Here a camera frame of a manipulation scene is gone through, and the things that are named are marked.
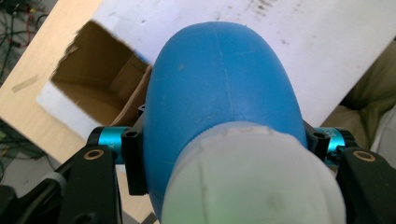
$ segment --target metal ring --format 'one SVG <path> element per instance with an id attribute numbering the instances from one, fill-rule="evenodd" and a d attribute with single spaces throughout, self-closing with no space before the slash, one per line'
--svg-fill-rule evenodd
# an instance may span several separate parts
<path id="1" fill-rule="evenodd" d="M 85 153 L 84 159 L 87 161 L 93 161 L 103 156 L 103 154 L 105 154 L 105 152 L 102 149 L 93 149 Z"/>
<path id="2" fill-rule="evenodd" d="M 353 155 L 363 161 L 376 161 L 375 156 L 365 151 L 354 151 Z"/>

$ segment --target white plastic cap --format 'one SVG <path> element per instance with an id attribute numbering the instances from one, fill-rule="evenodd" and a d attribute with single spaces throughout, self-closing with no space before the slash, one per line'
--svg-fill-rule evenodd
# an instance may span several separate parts
<path id="1" fill-rule="evenodd" d="M 249 122 L 221 124 L 179 156 L 164 224 L 346 223 L 331 171 L 288 134 Z"/>

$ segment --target blue balloon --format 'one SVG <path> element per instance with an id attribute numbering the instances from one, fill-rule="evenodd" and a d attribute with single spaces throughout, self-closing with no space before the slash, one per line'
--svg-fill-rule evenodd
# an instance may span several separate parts
<path id="1" fill-rule="evenodd" d="M 258 34 L 231 22 L 184 28 L 163 47 L 146 98 L 144 160 L 148 193 L 159 218 L 184 146 L 199 133 L 229 121 L 266 125 L 293 135 L 306 147 L 288 76 Z"/>

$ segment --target cardboard box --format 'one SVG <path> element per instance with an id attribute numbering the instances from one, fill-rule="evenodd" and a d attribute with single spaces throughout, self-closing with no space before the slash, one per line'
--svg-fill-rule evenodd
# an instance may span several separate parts
<path id="1" fill-rule="evenodd" d="M 66 50 L 37 101 L 87 138 L 101 125 L 133 125 L 145 103 L 151 67 L 89 21 Z"/>
<path id="2" fill-rule="evenodd" d="M 154 64 L 166 41 L 186 26 L 232 21 L 251 28 L 271 46 L 285 67 L 304 120 L 319 126 L 394 38 L 388 27 L 396 24 L 391 19 L 395 8 L 396 1 L 391 0 L 381 4 L 203 0 L 193 7 L 183 0 L 103 0 L 37 100 L 83 138 L 97 125 L 129 122 L 134 102 L 139 101 L 136 97 L 144 94 L 139 87 L 144 88 L 149 78 L 142 76 L 132 93 L 133 85 L 117 84 L 123 82 L 123 72 L 143 67 L 137 57 L 128 61 L 132 56 L 124 50 Z M 99 32 L 100 27 L 111 35 Z M 146 70 L 141 68 L 139 74 Z"/>

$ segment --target table surface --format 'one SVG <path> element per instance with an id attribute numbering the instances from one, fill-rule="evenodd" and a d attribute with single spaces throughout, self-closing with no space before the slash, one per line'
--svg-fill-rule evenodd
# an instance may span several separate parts
<path id="1" fill-rule="evenodd" d="M 48 114 L 35 98 L 100 3 L 59 0 L 0 89 L 1 119 L 59 162 L 65 162 L 86 141 Z M 142 222 L 152 212 L 149 196 L 129 196 L 125 173 L 118 172 L 118 177 L 124 212 Z"/>

